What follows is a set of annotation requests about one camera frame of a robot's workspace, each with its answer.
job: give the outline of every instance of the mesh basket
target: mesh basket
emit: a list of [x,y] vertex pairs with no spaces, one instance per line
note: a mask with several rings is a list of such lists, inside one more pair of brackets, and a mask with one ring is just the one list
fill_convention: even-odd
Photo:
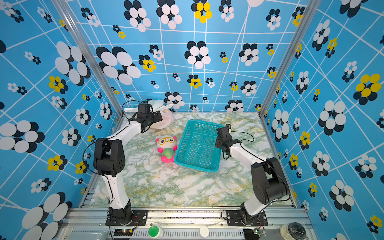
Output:
[[216,172],[221,157],[221,149],[215,147],[216,129],[220,127],[223,125],[189,120],[175,153],[174,162],[204,172]]

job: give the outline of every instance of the white circle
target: white circle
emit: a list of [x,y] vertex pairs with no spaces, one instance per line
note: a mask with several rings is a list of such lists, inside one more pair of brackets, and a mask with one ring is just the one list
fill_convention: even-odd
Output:
[[343,113],[339,113],[335,117],[335,122],[339,126],[344,125],[346,121],[347,117]]
[[211,57],[210,56],[204,56],[201,61],[204,63],[204,64],[209,64],[211,62]]
[[30,229],[40,222],[43,218],[44,211],[41,207],[34,207],[29,210],[23,217],[22,227]]
[[130,18],[129,19],[129,23],[131,24],[132,27],[137,27],[137,25],[139,24],[137,22],[137,19],[136,18]]
[[50,195],[44,202],[43,209],[44,212],[52,212],[60,204],[61,197],[59,194],[55,193]]
[[1,125],[0,127],[0,134],[3,135],[3,136],[6,136],[6,137],[10,137],[12,135],[14,135],[17,131],[17,128],[15,125],[13,125],[12,123],[4,123],[3,125]]
[[42,232],[43,230],[40,226],[34,226],[24,234],[22,240],[40,240]]
[[173,30],[176,28],[176,23],[171,20],[168,22],[168,27],[169,27],[169,29]]
[[329,171],[331,169],[331,166],[327,162],[323,163],[323,167],[324,167],[324,170],[326,171]]
[[18,141],[15,144],[15,151],[19,153],[27,151],[28,148],[29,148],[29,143],[25,140]]
[[336,201],[338,201],[341,205],[343,205],[345,203],[345,199],[341,195],[336,196]]
[[24,139],[27,142],[35,142],[38,138],[38,134],[35,131],[28,131],[25,133]]
[[339,189],[343,189],[344,188],[344,183],[340,180],[336,180],[336,186],[339,188]]
[[116,59],[123,66],[130,66],[132,64],[131,56],[124,51],[118,52],[116,54]]
[[69,76],[71,82],[73,82],[74,84],[79,84],[80,83],[80,80],[81,80],[80,74],[75,69],[72,68],[69,71],[68,76]]
[[321,163],[317,164],[317,170],[319,170],[320,172],[324,170],[324,168],[323,168]]
[[181,17],[179,14],[177,14],[177,15],[173,18],[173,20],[174,20],[175,23],[177,23],[177,24],[180,24],[180,23],[183,21],[182,17]]
[[59,224],[57,222],[52,222],[48,224],[41,234],[41,240],[52,240],[59,230]]
[[109,66],[116,66],[118,64],[118,60],[112,53],[105,51],[101,55],[101,60],[109,65]]
[[206,47],[206,46],[202,46],[201,48],[200,48],[200,50],[199,50],[199,52],[200,52],[200,54],[202,55],[202,56],[206,56],[206,55],[208,55],[208,48]]
[[129,9],[129,14],[133,18],[137,18],[139,16],[139,13],[137,12],[136,8],[130,8]]
[[61,41],[58,42],[56,44],[56,49],[57,49],[57,52],[59,53],[59,55],[61,57],[63,57],[64,59],[68,59],[71,57],[70,48],[64,42],[61,42]]
[[202,69],[203,66],[204,66],[204,64],[203,64],[201,61],[197,61],[197,62],[195,63],[195,67],[196,67],[197,69]]
[[117,78],[119,76],[118,71],[111,66],[105,66],[103,68],[103,72],[105,73],[105,75],[107,75],[107,77],[110,77],[110,78]]
[[145,18],[145,17],[147,16],[147,12],[145,11],[144,8],[139,8],[139,9],[137,10],[137,13],[139,14],[139,16],[140,16],[141,18]]
[[336,126],[335,120],[333,120],[333,118],[329,118],[329,119],[325,122],[325,126],[326,126],[329,130],[334,129],[335,126]]
[[188,63],[189,64],[195,64],[195,62],[196,62],[196,58],[195,58],[195,56],[189,56],[188,58],[187,58],[187,61],[188,61]]
[[196,47],[196,46],[193,46],[191,47],[191,49],[189,50],[190,53],[193,55],[193,56],[197,56],[199,54],[199,48]]
[[66,203],[60,204],[53,212],[53,220],[58,222],[65,217],[68,212],[68,205]]
[[173,14],[173,15],[177,15],[179,13],[179,7],[176,5],[176,4],[173,4],[171,7],[170,7],[170,12]]
[[320,162],[320,159],[319,159],[318,157],[314,156],[314,157],[313,157],[313,162],[314,162],[315,164],[318,164],[318,163]]
[[332,192],[333,192],[334,194],[336,194],[336,195],[338,195],[338,194],[340,193],[339,188],[338,188],[337,186],[335,186],[335,185],[333,185],[333,186],[331,187],[331,190],[332,190]]

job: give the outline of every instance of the blue wallpaper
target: blue wallpaper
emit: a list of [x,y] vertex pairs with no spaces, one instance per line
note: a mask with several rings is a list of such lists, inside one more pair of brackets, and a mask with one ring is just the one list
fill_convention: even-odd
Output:
[[69,0],[120,104],[256,111],[308,0]]
[[321,1],[263,116],[319,239],[384,239],[383,12]]
[[117,117],[51,1],[0,10],[0,239],[52,239]]

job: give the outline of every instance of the green marble surface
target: green marble surface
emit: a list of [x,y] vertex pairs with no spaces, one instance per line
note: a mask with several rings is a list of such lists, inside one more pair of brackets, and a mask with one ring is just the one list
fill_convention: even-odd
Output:
[[[239,206],[252,194],[250,170],[230,157],[220,160],[217,172],[201,172],[163,163],[155,140],[163,135],[177,137],[177,145],[190,119],[200,119],[232,125],[233,131],[252,134],[254,142],[244,142],[248,148],[265,157],[272,157],[257,113],[174,113],[169,127],[149,129],[136,135],[126,146],[126,165],[122,171],[124,186],[132,207],[174,206]],[[232,133],[233,138],[250,139],[247,134]],[[108,207],[108,192],[100,178],[89,207]]]

